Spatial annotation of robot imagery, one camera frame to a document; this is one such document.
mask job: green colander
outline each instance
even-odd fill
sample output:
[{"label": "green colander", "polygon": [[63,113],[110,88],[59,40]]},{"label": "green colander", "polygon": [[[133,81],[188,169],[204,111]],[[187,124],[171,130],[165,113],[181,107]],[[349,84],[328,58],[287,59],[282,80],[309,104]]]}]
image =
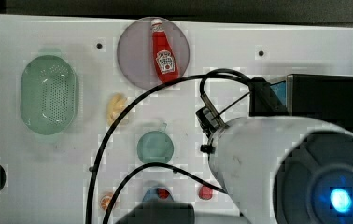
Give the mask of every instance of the green colander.
[{"label": "green colander", "polygon": [[63,59],[32,60],[21,79],[21,117],[29,129],[51,135],[64,130],[78,111],[78,79]]}]

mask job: blue light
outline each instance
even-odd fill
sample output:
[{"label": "blue light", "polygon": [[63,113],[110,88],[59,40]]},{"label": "blue light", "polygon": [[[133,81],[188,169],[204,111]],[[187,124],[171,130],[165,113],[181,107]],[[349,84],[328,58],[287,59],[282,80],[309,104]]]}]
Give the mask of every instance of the blue light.
[{"label": "blue light", "polygon": [[331,203],[339,213],[346,213],[351,206],[351,198],[347,191],[343,189],[334,189],[331,193]]}]

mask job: ketchup bottle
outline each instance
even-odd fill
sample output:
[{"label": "ketchup bottle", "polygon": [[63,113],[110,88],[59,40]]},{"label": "ketchup bottle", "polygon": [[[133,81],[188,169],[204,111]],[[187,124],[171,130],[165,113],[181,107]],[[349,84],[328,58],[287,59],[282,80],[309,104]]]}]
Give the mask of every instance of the ketchup bottle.
[{"label": "ketchup bottle", "polygon": [[168,43],[162,21],[154,19],[152,25],[153,60],[157,76],[161,82],[168,82],[179,77],[176,58]]}]

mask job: yellow food item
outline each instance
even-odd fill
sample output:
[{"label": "yellow food item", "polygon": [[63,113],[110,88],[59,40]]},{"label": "yellow food item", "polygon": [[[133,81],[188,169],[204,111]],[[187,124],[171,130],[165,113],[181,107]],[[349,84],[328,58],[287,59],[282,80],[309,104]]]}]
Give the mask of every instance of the yellow food item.
[{"label": "yellow food item", "polygon": [[101,199],[101,208],[106,210],[107,207],[110,204],[110,200],[112,200],[113,197],[113,193],[108,193],[107,195],[105,195],[102,199]]},{"label": "yellow food item", "polygon": [[[125,104],[127,102],[127,98],[124,97],[122,94],[118,93],[110,99],[109,103],[107,104],[107,111],[106,111],[106,121],[107,124],[110,126],[115,122],[118,115],[125,109]],[[124,118],[121,121],[121,124],[127,123],[127,119]]]}]

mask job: wire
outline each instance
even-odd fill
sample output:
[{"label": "wire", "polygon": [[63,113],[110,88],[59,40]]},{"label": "wire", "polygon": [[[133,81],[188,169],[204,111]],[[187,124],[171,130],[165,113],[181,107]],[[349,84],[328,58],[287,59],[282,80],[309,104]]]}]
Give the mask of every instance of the wire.
[{"label": "wire", "polygon": [[[242,74],[240,72],[234,71],[232,69],[227,69],[227,68],[220,68],[220,69],[212,70],[209,73],[207,73],[207,75],[211,76],[211,75],[220,74],[220,73],[226,73],[226,74],[231,74],[231,75],[238,76],[243,81],[242,83],[246,84],[246,85],[248,85],[248,83],[250,81],[250,78],[247,77],[246,75],[244,75],[244,74]],[[205,85],[206,81],[207,81],[207,78],[203,78],[201,80],[201,82],[200,82],[200,94],[201,95],[205,94],[204,85]]]},{"label": "wire", "polygon": [[86,224],[91,224],[92,223],[92,200],[93,200],[93,195],[94,195],[95,181],[96,181],[96,178],[97,178],[97,175],[98,175],[98,168],[99,168],[99,165],[101,163],[101,159],[102,159],[102,156],[104,154],[104,151],[105,151],[105,148],[106,148],[106,144],[107,144],[110,136],[112,135],[112,133],[115,131],[116,127],[118,127],[118,125],[121,122],[121,120],[136,105],[138,105],[139,102],[141,102],[146,97],[148,97],[149,95],[151,95],[152,93],[154,93],[156,91],[162,90],[162,89],[164,89],[166,87],[169,87],[169,86],[173,86],[173,85],[175,85],[177,83],[180,83],[180,82],[190,81],[190,80],[194,80],[194,79],[221,78],[221,79],[228,79],[228,80],[236,81],[236,82],[239,82],[239,83],[247,85],[247,78],[241,78],[240,77],[241,75],[237,75],[237,74],[233,74],[233,75],[237,76],[237,77],[233,77],[233,76],[228,76],[228,75],[219,75],[219,74],[216,74],[216,73],[208,73],[207,75],[196,75],[196,76],[181,77],[181,78],[178,78],[178,79],[174,79],[172,81],[165,82],[165,83],[163,83],[163,84],[161,84],[159,86],[156,86],[156,87],[150,89],[149,91],[146,91],[145,93],[141,94],[134,101],[132,101],[123,111],[121,111],[119,116],[116,118],[116,120],[113,122],[113,124],[109,127],[108,131],[106,132],[106,135],[104,136],[104,139],[103,139],[103,141],[101,143],[101,146],[99,147],[97,155],[95,157],[94,166],[92,167],[92,176],[91,176],[91,179],[90,179],[89,192],[88,192],[88,195],[87,195],[86,221],[85,221],[85,223]]},{"label": "wire", "polygon": [[226,110],[228,110],[230,107],[234,106],[235,104],[237,104],[239,101],[241,101],[242,99],[246,98],[249,95],[249,92],[247,92],[246,94],[244,94],[243,96],[241,96],[240,98],[238,98],[237,100],[235,100],[234,102],[232,102],[231,105],[228,105],[226,108],[224,108],[222,111],[220,111],[214,118],[215,119],[217,117],[219,117],[221,114],[223,114]]},{"label": "wire", "polygon": [[160,162],[153,162],[153,163],[147,163],[147,164],[144,164],[136,169],[134,169],[132,172],[130,172],[124,179],[123,181],[121,181],[121,183],[119,184],[118,188],[116,189],[115,193],[113,194],[112,196],[112,199],[110,200],[110,203],[109,205],[107,206],[107,209],[106,209],[106,213],[105,213],[105,216],[104,216],[104,220],[103,220],[103,224],[107,224],[107,222],[109,221],[109,216],[110,216],[110,213],[112,212],[112,209],[113,209],[113,206],[115,205],[116,203],[116,200],[118,199],[120,193],[121,193],[121,190],[124,188],[124,186],[127,184],[127,182],[133,178],[134,175],[136,175],[138,172],[146,169],[146,168],[149,168],[149,167],[162,167],[162,168],[166,168],[166,169],[170,169],[170,170],[173,170],[173,172],[179,172],[183,175],[186,175],[188,177],[190,177],[191,179],[203,184],[204,186],[206,187],[209,187],[213,190],[216,190],[220,193],[226,193],[226,191],[222,188],[219,188],[217,186],[214,186],[206,181],[204,181],[203,179],[195,176],[195,175],[192,175],[191,173],[187,172],[187,171],[184,171],[180,168],[177,168],[175,166],[172,166],[172,165],[168,165],[168,164],[164,164],[164,163],[160,163]]}]

